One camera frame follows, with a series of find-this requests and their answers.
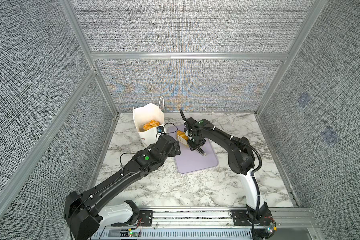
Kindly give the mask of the steel tongs white tips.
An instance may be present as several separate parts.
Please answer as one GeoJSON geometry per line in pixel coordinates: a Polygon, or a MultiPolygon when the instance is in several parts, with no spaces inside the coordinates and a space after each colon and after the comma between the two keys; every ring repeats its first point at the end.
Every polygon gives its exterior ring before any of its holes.
{"type": "Polygon", "coordinates": [[[183,145],[185,145],[186,147],[188,147],[191,151],[197,151],[198,153],[200,153],[202,156],[206,156],[207,154],[200,148],[194,148],[191,147],[191,144],[193,144],[192,141],[190,141],[190,139],[187,137],[187,135],[183,132],[177,132],[177,139],[180,143],[182,143],[183,145]]]}

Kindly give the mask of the striped croissant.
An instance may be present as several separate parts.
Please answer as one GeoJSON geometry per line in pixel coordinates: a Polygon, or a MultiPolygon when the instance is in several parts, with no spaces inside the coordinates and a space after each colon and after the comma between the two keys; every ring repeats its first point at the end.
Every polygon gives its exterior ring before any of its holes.
{"type": "Polygon", "coordinates": [[[188,146],[188,140],[189,140],[189,137],[187,136],[187,134],[183,131],[177,131],[176,132],[176,136],[177,136],[177,139],[178,141],[185,145],[185,146],[188,146]]]}

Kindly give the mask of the white paper bag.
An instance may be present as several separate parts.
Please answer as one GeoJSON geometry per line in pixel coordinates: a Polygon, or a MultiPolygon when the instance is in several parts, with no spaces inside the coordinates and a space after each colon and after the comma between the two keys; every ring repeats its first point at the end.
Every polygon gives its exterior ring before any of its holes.
{"type": "Polygon", "coordinates": [[[163,127],[165,101],[160,97],[158,105],[149,103],[143,107],[133,109],[132,117],[143,145],[147,147],[155,143],[158,127],[163,127]]]}

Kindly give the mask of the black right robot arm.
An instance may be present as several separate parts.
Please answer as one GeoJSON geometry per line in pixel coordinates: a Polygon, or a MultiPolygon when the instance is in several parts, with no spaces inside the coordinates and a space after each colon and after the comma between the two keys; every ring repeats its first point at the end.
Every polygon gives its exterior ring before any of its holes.
{"type": "Polygon", "coordinates": [[[229,167],[242,178],[249,216],[255,218],[262,203],[259,186],[254,176],[255,150],[247,139],[229,135],[206,119],[196,121],[194,118],[184,118],[184,125],[186,135],[189,137],[187,143],[192,151],[201,152],[201,147],[206,143],[206,139],[209,139],[228,153],[229,167]]]}

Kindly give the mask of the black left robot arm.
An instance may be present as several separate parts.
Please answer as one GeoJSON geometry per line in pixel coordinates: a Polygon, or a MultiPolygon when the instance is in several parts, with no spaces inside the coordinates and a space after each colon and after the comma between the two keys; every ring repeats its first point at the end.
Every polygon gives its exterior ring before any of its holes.
{"type": "Polygon", "coordinates": [[[128,186],[158,170],[167,158],[181,154],[179,142],[160,136],[155,144],[138,151],[118,172],[97,186],[78,194],[71,192],[65,199],[64,219],[71,239],[87,240],[105,220],[100,211],[128,186]]]}

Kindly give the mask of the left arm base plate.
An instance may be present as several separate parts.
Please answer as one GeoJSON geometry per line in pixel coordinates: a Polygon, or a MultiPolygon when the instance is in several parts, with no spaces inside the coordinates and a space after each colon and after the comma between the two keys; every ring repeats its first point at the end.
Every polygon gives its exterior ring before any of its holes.
{"type": "Polygon", "coordinates": [[[139,213],[133,213],[126,223],[113,223],[112,227],[151,227],[153,219],[153,211],[140,210],[139,213]]]}

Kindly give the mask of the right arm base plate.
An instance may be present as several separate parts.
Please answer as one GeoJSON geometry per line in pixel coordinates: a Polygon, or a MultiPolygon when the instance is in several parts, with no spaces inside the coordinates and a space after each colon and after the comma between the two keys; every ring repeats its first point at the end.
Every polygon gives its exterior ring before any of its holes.
{"type": "MultiPolygon", "coordinates": [[[[234,222],[235,226],[251,226],[252,221],[254,220],[253,214],[254,211],[248,211],[247,209],[238,209],[230,210],[230,216],[234,222]]],[[[271,213],[260,214],[258,213],[255,220],[256,226],[268,226],[270,223],[274,222],[274,218],[271,216],[271,213]]]]}

